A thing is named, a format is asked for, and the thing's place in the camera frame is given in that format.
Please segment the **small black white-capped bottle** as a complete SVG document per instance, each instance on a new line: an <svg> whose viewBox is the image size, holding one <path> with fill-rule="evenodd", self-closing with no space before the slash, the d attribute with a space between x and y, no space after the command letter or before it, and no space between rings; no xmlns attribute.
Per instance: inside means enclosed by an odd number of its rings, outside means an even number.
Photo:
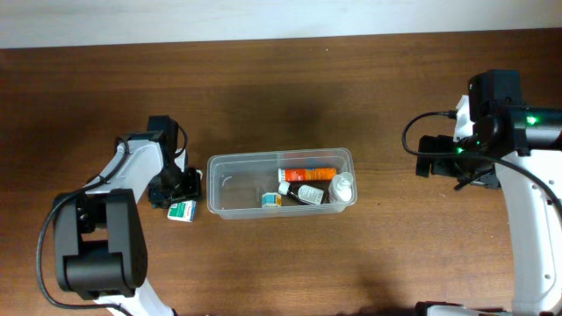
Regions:
<svg viewBox="0 0 562 316"><path fill-rule="evenodd" d="M278 192L301 205L322 205L328 198L326 191L303 183L282 181L278 186Z"/></svg>

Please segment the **white green medicine box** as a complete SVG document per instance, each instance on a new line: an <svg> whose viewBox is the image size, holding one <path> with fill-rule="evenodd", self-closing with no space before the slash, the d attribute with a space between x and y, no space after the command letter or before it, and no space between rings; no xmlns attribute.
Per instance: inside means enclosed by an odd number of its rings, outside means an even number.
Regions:
<svg viewBox="0 0 562 316"><path fill-rule="evenodd" d="M196 206L197 202L193 200L175 203L169 208L167 217L170 220L192 222Z"/></svg>

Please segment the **gold lid balm jar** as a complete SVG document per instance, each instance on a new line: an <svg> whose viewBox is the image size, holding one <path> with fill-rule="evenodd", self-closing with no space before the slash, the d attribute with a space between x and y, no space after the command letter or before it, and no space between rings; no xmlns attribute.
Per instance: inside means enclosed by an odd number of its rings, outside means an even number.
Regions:
<svg viewBox="0 0 562 316"><path fill-rule="evenodd" d="M261 197L262 208L278 208L282 206L282 196L276 192L266 192Z"/></svg>

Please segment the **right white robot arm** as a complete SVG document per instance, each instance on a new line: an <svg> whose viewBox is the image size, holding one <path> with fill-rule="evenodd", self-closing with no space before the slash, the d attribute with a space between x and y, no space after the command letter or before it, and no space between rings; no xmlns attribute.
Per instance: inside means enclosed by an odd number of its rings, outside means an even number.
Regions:
<svg viewBox="0 0 562 316"><path fill-rule="evenodd" d="M477 120L463 109L451 136L424 136L416 174L501 190L515 268L514 315L561 313L561 114L500 108Z"/></svg>

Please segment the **clear plastic container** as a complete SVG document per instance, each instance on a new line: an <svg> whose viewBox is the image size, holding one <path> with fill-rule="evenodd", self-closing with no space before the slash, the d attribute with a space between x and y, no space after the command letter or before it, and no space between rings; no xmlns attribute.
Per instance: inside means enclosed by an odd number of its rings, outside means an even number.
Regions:
<svg viewBox="0 0 562 316"><path fill-rule="evenodd" d="M350 180L345 199L301 205L283 196L279 206L265 206L263 196L277 193L281 169L329 169ZM351 152L344 147L215 155L208 162L207 206L223 219L295 217L343 212L358 198Z"/></svg>

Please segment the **orange glue stick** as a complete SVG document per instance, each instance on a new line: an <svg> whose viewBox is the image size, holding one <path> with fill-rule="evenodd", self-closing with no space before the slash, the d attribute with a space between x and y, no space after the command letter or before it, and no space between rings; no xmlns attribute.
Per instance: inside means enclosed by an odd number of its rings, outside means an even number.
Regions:
<svg viewBox="0 0 562 316"><path fill-rule="evenodd" d="M335 168L319 169L278 169L277 177L279 182L311 182L311 181L331 181L337 175Z"/></svg>

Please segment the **white tube bottle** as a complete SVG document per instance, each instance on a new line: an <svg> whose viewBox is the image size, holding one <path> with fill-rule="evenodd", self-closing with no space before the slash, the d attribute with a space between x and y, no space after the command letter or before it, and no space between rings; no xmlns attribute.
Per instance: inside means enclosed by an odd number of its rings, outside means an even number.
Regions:
<svg viewBox="0 0 562 316"><path fill-rule="evenodd" d="M335 175L328 188L330 203L348 203L353 198L353 184L354 176L351 173L342 172Z"/></svg>

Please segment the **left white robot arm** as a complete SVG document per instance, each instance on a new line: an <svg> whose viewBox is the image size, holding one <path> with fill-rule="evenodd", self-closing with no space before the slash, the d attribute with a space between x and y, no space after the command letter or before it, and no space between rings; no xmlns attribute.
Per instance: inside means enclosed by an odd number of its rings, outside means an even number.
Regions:
<svg viewBox="0 0 562 316"><path fill-rule="evenodd" d="M117 141L109 164L81 189L63 193L45 222L54 231L59 287L83 310L114 315L174 315L148 281L148 249L137 204L172 211L200 197L199 170L186 165L175 125L151 127Z"/></svg>

